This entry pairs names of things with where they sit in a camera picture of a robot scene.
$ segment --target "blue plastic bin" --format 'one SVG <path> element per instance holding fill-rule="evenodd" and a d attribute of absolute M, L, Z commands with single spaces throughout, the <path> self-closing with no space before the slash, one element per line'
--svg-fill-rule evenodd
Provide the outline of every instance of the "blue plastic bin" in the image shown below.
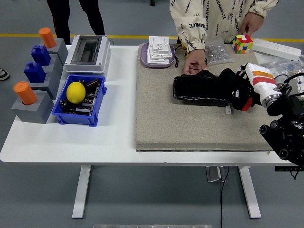
<path fill-rule="evenodd" d="M 63 113 L 63 108 L 60 106 L 59 101 L 67 98 L 67 88 L 72 82 L 91 82 L 95 79 L 100 79 L 101 85 L 96 98 L 96 103 L 94 105 L 93 111 L 91 115 L 80 115 L 80 114 L 66 114 Z M 60 124 L 84 124 L 89 125 L 91 127 L 96 127 L 98 123 L 98 113 L 100 110 L 100 105 L 103 100 L 103 97 L 106 93 L 105 87 L 105 77 L 100 75 L 69 75 L 63 86 L 63 89 L 60 93 L 59 98 L 56 101 L 56 104 L 52 110 L 52 114 L 58 118 L 58 122 Z"/>

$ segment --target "white table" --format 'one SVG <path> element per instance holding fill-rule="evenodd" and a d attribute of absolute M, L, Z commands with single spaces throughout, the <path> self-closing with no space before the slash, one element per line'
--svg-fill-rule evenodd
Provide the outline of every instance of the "white table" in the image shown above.
<path fill-rule="evenodd" d="M 251 165 L 291 165 L 275 152 L 137 152 L 135 150 L 136 63 L 138 46 L 111 46 L 107 87 L 97 127 L 47 124 L 15 118 L 0 153 L 7 164 L 80 165 L 73 218 L 82 218 L 91 165 L 239 166 L 252 218 L 260 218 L 250 178 Z M 59 92 L 67 73 L 63 72 Z"/>

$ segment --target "electrical distribution box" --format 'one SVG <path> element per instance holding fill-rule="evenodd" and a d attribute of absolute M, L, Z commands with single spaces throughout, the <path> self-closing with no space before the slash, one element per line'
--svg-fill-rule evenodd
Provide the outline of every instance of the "electrical distribution box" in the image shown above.
<path fill-rule="evenodd" d="M 107 36 L 75 35 L 66 58 L 66 71 L 106 77 L 111 50 Z"/>

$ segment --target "plastic bag of screws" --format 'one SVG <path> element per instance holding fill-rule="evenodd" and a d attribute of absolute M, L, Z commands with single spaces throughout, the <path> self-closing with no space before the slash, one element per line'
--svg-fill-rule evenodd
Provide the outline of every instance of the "plastic bag of screws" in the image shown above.
<path fill-rule="evenodd" d="M 232 63 L 235 61 L 226 51 L 223 40 L 207 41 L 205 47 L 208 66 L 221 63 Z"/>

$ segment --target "gray block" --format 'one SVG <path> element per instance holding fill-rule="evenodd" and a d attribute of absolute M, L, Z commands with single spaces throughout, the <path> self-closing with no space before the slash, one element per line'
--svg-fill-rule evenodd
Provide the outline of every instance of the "gray block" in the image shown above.
<path fill-rule="evenodd" d="M 29 86 L 35 90 L 47 91 L 52 100 L 56 100 L 60 78 L 55 71 L 46 72 L 46 78 L 41 83 L 29 83 Z"/>
<path fill-rule="evenodd" d="M 50 54 L 51 61 L 48 66 L 42 66 L 44 72 L 54 72 L 54 74 L 60 79 L 62 75 L 63 67 L 57 54 Z"/>
<path fill-rule="evenodd" d="M 56 45 L 55 47 L 47 48 L 49 54 L 57 54 L 61 65 L 63 66 L 66 62 L 68 50 L 66 44 L 62 38 L 55 38 Z"/>
<path fill-rule="evenodd" d="M 24 105 L 18 97 L 12 106 L 12 110 L 21 121 L 45 124 L 52 112 L 54 103 L 47 91 L 33 90 L 37 101 L 31 105 Z"/>

